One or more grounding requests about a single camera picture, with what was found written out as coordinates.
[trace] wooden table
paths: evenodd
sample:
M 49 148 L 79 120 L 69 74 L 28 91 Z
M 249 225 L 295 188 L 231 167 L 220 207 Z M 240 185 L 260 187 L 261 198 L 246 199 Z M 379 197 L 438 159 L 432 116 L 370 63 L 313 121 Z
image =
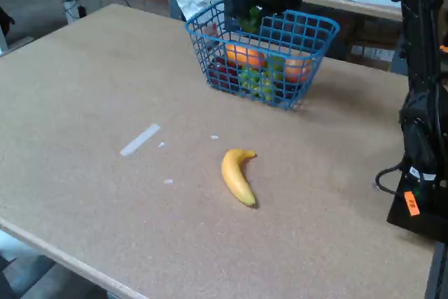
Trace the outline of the wooden table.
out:
M 110 6 L 0 59 L 0 227 L 123 298 L 422 298 L 433 244 L 372 187 L 406 92 L 324 60 L 271 108 L 207 87 L 181 22 Z M 221 177 L 236 147 L 257 210 Z
M 303 0 L 305 3 L 336 8 L 359 14 L 371 15 L 376 18 L 385 18 L 393 21 L 402 21 L 401 7 L 380 6 L 360 3 L 352 0 Z

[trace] banana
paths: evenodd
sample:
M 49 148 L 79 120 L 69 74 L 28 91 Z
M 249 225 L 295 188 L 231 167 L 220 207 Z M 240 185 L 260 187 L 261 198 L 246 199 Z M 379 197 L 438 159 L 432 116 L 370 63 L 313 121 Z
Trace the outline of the banana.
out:
M 224 181 L 232 194 L 246 206 L 257 208 L 257 200 L 252 193 L 251 187 L 244 178 L 240 164 L 247 159 L 256 157 L 255 151 L 246 151 L 239 148 L 228 150 L 224 155 L 221 171 Z

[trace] orange label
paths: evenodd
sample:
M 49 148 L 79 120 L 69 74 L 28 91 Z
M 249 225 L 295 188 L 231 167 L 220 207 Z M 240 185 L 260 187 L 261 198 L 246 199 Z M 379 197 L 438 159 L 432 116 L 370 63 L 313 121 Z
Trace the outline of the orange label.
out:
M 407 208 L 411 216 L 420 215 L 419 207 L 417 206 L 417 201 L 415 200 L 413 192 L 405 192 L 405 200 L 407 203 Z

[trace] paper scrap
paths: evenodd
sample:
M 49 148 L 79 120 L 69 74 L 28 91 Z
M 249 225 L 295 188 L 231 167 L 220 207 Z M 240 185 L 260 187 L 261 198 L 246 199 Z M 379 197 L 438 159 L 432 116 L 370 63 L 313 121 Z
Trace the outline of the paper scrap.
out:
M 126 145 L 126 147 L 124 147 L 124 149 L 121 150 L 120 154 L 123 156 L 132 154 L 141 145 L 143 145 L 145 141 L 150 139 L 158 130 L 160 130 L 160 126 L 157 124 L 152 124 L 145 131 L 143 131 L 136 139 L 128 143 L 128 145 Z

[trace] floor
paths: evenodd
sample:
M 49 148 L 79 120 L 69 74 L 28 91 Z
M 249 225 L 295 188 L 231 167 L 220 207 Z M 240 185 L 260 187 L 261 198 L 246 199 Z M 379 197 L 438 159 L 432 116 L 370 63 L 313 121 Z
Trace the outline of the floor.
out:
M 169 6 L 145 0 L 128 0 L 133 8 L 169 16 Z M 87 14 L 123 0 L 80 0 Z M 25 37 L 41 38 L 67 24 L 60 0 L 0 0 L 0 6 L 15 20 L 6 37 L 8 44 Z M 106 299 L 105 291 L 46 257 L 19 257 L 3 269 L 18 298 Z
M 146 0 L 128 0 L 133 8 L 169 16 L 169 5 L 155 4 Z M 87 14 L 109 4 L 122 4 L 123 0 L 80 0 Z M 0 6 L 14 20 L 6 36 L 8 43 L 14 43 L 24 37 L 38 39 L 67 24 L 64 8 L 60 0 L 0 0 Z

